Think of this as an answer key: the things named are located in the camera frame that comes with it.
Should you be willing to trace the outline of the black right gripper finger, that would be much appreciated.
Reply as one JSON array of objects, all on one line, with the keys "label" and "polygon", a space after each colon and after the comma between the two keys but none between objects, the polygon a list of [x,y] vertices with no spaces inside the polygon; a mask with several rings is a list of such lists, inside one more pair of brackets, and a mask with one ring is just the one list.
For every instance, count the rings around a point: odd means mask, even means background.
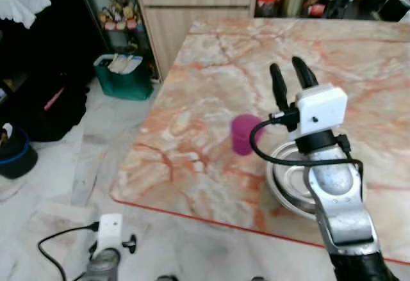
[{"label": "black right gripper finger", "polygon": [[299,83],[303,89],[308,89],[319,85],[314,72],[310,69],[304,59],[299,58],[298,56],[293,56],[293,58],[291,58],[291,63],[293,68],[295,68],[296,76],[298,77]]},{"label": "black right gripper finger", "polygon": [[290,108],[287,97],[287,85],[278,64],[270,64],[269,73],[270,77],[272,77],[272,93],[274,94],[275,105],[279,108],[279,111],[287,112]]}]

